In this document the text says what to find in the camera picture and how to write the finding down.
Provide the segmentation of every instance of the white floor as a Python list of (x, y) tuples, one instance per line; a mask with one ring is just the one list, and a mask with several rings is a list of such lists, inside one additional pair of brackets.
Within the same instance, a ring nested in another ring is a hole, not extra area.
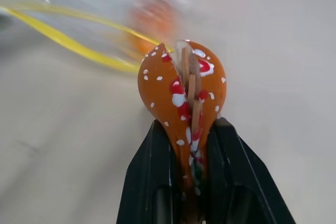
[[(336, 0), (192, 1), (185, 38), (222, 60), (222, 115), (266, 163), (297, 223), (333, 223)], [(20, 24), (0, 39), (0, 223), (114, 223), (153, 120), (135, 77)]]

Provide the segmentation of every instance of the wooden stick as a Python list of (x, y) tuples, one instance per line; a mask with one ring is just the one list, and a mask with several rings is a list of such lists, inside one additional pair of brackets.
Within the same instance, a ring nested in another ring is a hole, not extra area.
[(186, 48), (182, 48), (182, 77), (183, 85), (186, 88), (189, 85), (189, 59)]
[(193, 115), (191, 120), (191, 133), (196, 133), (198, 131), (198, 127), (200, 126), (199, 120), (202, 111), (202, 103), (200, 100), (194, 100), (194, 107), (193, 107)]
[(188, 103), (190, 108), (194, 107), (195, 99), (195, 89), (196, 89), (196, 76), (194, 74), (189, 75), (189, 87), (188, 87)]

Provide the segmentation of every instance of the yellow string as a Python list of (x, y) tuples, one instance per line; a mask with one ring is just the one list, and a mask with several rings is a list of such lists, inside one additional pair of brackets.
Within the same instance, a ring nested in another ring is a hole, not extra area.
[(71, 39), (64, 33), (60, 32), (59, 30), (41, 22), (29, 15), (23, 14), (21, 11), (33, 11), (33, 12), (50, 12), (56, 13), (60, 15), (70, 16), (73, 18), (79, 18), (88, 20), (95, 23), (100, 23), (106, 26), (113, 27), (115, 29), (124, 31), (126, 33), (130, 33), (135, 35), (141, 39), (149, 41), (155, 45), (158, 45), (160, 42), (154, 39), (151, 39), (143, 34), (139, 34), (138, 32), (127, 28), (125, 26), (113, 23), (108, 19), (101, 18), (98, 16), (94, 16), (88, 13), (80, 12), (71, 8), (64, 8), (60, 6), (51, 6), (45, 4), (38, 4), (34, 2), (0, 2), (0, 8), (4, 8), (7, 10), (11, 15), (18, 18), (28, 26), (32, 27), (33, 29), (37, 30), (41, 34), (45, 35), (46, 37), (50, 38), (51, 40), (55, 41), (56, 43), (62, 45), (63, 47), (89, 59), (96, 63), (105, 65), (107, 67), (117, 69), (123, 72), (130, 72), (130, 73), (138, 73), (139, 65), (128, 63), (120, 60), (112, 59), (104, 54), (101, 54), (97, 51), (91, 50), (84, 45), (78, 43), (77, 41)]

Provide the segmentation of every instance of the yellow ribbon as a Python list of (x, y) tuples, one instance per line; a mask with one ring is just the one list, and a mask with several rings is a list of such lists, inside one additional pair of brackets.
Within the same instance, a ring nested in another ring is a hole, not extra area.
[(113, 23), (108, 19), (98, 17), (95, 15), (91, 15), (88, 13), (80, 12), (71, 8), (64, 8), (60, 6), (52, 6), (46, 4), (39, 4), (34, 2), (0, 2), (0, 8), (7, 10), (12, 16), (18, 18), (28, 26), (32, 27), (33, 29), (37, 30), (41, 34), (45, 35), (49, 39), (55, 41), (56, 43), (62, 45), (63, 47), (87, 58), (92, 60), (96, 63), (102, 64), (104, 66), (123, 71), (128, 73), (138, 73), (139, 65), (125, 62), (121, 60), (112, 59), (109, 56), (101, 54), (97, 51), (91, 50), (84, 45), (78, 43), (77, 41), (73, 40), (72, 38), (68, 37), (64, 33), (60, 32), (59, 30), (41, 22), (29, 15), (22, 13), (22, 11), (33, 11), (33, 12), (49, 12), (49, 13), (56, 13), (59, 15), (70, 16), (73, 18), (79, 18), (88, 20), (90, 22), (100, 23), (109, 27), (113, 27), (115, 29), (124, 31), (126, 33), (130, 33), (135, 35), (141, 39), (149, 41), (155, 45), (158, 45), (160, 42), (154, 39), (151, 39), (143, 34), (140, 34), (128, 27)]

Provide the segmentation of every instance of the blurred orange object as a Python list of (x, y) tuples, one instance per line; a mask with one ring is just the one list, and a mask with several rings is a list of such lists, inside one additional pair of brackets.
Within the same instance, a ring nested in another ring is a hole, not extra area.
[[(167, 42), (175, 31), (174, 8), (164, 0), (143, 0), (130, 14), (132, 27), (157, 41)], [(131, 35), (131, 42), (143, 56), (155, 45)]]

